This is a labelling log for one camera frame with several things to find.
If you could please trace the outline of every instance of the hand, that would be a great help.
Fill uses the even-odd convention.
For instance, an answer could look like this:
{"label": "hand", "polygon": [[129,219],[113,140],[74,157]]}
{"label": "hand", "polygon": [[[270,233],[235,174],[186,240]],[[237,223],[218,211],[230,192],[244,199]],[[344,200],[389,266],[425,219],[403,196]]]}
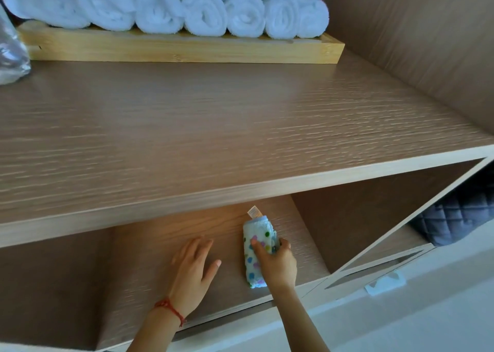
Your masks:
{"label": "hand", "polygon": [[202,277],[204,263],[212,245],[212,239],[203,240],[202,237],[190,239],[171,260],[172,272],[175,276],[166,295],[172,306],[184,318],[204,299],[221,265],[220,260],[214,261],[204,274],[204,278]]}
{"label": "hand", "polygon": [[283,238],[280,242],[280,250],[270,255],[257,240],[250,241],[261,265],[262,276],[273,297],[293,291],[297,278],[297,260],[290,249],[291,245]]}

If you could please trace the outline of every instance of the wooden cabinet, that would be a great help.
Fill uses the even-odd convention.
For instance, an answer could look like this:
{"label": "wooden cabinet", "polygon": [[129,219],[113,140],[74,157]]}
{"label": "wooden cabinet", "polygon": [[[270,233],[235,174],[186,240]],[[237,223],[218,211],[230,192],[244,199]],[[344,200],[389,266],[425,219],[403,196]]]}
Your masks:
{"label": "wooden cabinet", "polygon": [[337,65],[34,62],[0,109],[5,343],[131,340],[198,234],[223,264],[186,328],[266,306],[244,278],[253,205],[292,242],[300,296],[344,296],[431,249],[406,223],[494,156],[490,134],[349,51]]}

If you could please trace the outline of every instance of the bamboo tray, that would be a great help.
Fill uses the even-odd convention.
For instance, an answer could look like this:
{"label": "bamboo tray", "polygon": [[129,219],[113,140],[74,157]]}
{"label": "bamboo tray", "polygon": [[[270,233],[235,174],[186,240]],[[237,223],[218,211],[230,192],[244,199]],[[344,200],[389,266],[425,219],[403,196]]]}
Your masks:
{"label": "bamboo tray", "polygon": [[231,35],[197,37],[99,28],[66,30],[27,21],[17,27],[32,60],[110,62],[235,62],[336,64],[345,44],[323,34],[315,39],[273,40]]}

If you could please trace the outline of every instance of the towel tag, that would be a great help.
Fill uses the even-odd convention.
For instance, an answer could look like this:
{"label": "towel tag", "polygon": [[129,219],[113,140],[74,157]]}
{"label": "towel tag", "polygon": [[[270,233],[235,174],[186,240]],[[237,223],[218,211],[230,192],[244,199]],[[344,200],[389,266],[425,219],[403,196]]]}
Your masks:
{"label": "towel tag", "polygon": [[257,209],[257,206],[255,206],[255,205],[250,208],[250,210],[247,212],[247,214],[249,214],[250,218],[252,218],[252,219],[262,217],[261,211],[259,209]]}

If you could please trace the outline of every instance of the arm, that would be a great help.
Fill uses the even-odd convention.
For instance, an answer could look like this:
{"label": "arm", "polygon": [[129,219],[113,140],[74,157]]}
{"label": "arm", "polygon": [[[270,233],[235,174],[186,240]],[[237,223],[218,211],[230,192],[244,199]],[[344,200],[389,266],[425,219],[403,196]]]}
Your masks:
{"label": "arm", "polygon": [[[213,240],[191,239],[173,256],[174,280],[166,292],[173,307],[187,317],[201,303],[216,275],[221,261],[216,260],[206,271],[204,263]],[[167,308],[152,309],[127,352],[162,352],[166,350],[180,326],[180,319]]]}
{"label": "arm", "polygon": [[297,261],[290,243],[280,240],[281,248],[274,255],[268,254],[258,241],[251,240],[250,243],[280,312],[290,349],[292,352],[330,352],[295,292]]}

